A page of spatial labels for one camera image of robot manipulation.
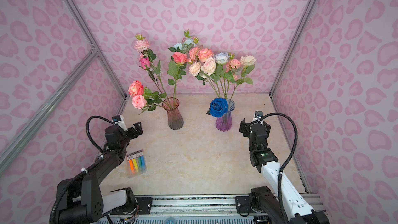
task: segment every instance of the heart pattern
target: heart pattern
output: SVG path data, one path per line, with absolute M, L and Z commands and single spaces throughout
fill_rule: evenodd
M 235 52 L 254 55 L 257 65 L 268 67 L 266 72 L 252 75 L 253 86 L 242 86 L 238 92 L 269 92 L 307 0 L 76 0 L 102 51 L 114 69 L 123 88 L 138 79 L 155 89 L 148 73 L 132 51 L 142 33 L 151 42 L 167 76 L 167 49 L 181 42 L 189 29 L 204 47 L 215 53 Z M 184 77 L 178 93 L 211 93 L 212 88 Z
M 96 85 L 96 90 L 89 88 L 91 84 Z M 79 97 L 87 104 L 77 104 L 75 99 Z M 0 222 L 48 223 L 58 183 L 90 166 L 97 155 L 86 136 L 87 118 L 100 115 L 110 119 L 120 103 L 121 97 L 95 59 L 0 178 L 0 211 L 7 210 Z M 91 135 L 100 146 L 105 142 L 104 130 L 108 126 L 98 119 L 90 123 Z
M 0 4 L 1 154 L 91 48 L 62 0 Z
M 397 7 L 320 0 L 274 97 L 331 223 L 398 222 Z

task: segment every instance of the purple glass vase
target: purple glass vase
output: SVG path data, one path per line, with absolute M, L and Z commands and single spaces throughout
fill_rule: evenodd
M 162 107 L 167 111 L 167 123 L 173 130 L 178 130 L 184 125 L 184 120 L 178 111 L 180 102 L 176 98 L 167 98 L 163 101 Z
M 231 99 L 226 99 L 228 102 L 228 111 L 224 113 L 221 117 L 217 117 L 216 127 L 222 132 L 226 132 L 231 129 L 232 126 L 232 116 L 231 112 L 235 109 L 235 102 Z

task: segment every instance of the blue rose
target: blue rose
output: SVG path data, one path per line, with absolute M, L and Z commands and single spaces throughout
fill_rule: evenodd
M 186 45 L 188 46 L 188 45 L 190 45 L 191 43 L 193 44 L 194 47 L 196 47 L 195 42 L 193 42 L 193 40 L 192 40 L 191 38 L 185 39 L 184 44 L 186 44 Z
M 180 48 L 180 50 L 182 50 L 182 43 L 181 43 L 181 42 L 176 43 L 176 44 L 173 46 L 173 48 L 175 48 L 175 49 L 177 49 L 178 47 Z
M 224 98 L 215 98 L 210 103 L 210 114 L 213 117 L 222 117 L 228 111 L 228 102 Z
M 218 64 L 226 64 L 229 60 L 228 53 L 219 53 L 216 55 L 216 63 Z

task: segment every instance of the yellow marker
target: yellow marker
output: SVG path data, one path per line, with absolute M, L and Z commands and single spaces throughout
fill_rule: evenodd
M 137 164 L 136 158 L 134 158 L 134 159 L 132 160 L 132 162 L 133 162 L 133 164 L 134 164 L 134 169 L 135 169 L 137 172 L 140 172 L 140 170 L 138 169 L 138 164 Z
M 130 164 L 130 169 L 131 169 L 132 173 L 134 174 L 135 171 L 134 171 L 134 166 L 132 165 L 132 160 L 129 160 L 129 164 Z

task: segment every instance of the robotic arm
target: robotic arm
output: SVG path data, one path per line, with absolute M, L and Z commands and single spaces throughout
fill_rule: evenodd
M 283 116 L 284 114 L 275 113 L 272 115 Z M 281 164 L 278 162 L 275 154 L 268 148 L 267 138 L 271 126 L 264 122 L 265 117 L 263 116 L 263 112 L 256 111 L 253 122 L 246 123 L 245 119 L 243 119 L 240 124 L 239 132 L 243 133 L 243 137 L 249 138 L 251 165 L 256 167 L 258 172 L 271 184 L 273 190 L 278 192 L 278 198 L 283 202 L 283 209 L 286 212 L 289 223 L 329 224 L 329 220 L 324 212 L 316 212 L 301 197 L 283 172 L 283 168 L 281 169 Z M 279 174 L 282 175 L 280 187 L 278 187 Z M 261 209 L 266 212 L 275 223 L 286 224 L 280 208 L 281 203 L 277 201 L 269 188 L 264 186 L 252 189 L 249 196 L 252 208 Z
M 127 128 L 122 115 L 114 116 L 108 122 L 113 123 L 105 129 L 108 149 L 103 151 L 93 165 L 82 168 L 76 177 L 58 184 L 50 224 L 88 224 L 98 221 L 111 210 L 126 214 L 137 211 L 137 200 L 131 188 L 112 191 L 103 197 L 100 183 L 123 162 L 130 140 L 142 134 L 141 122 Z

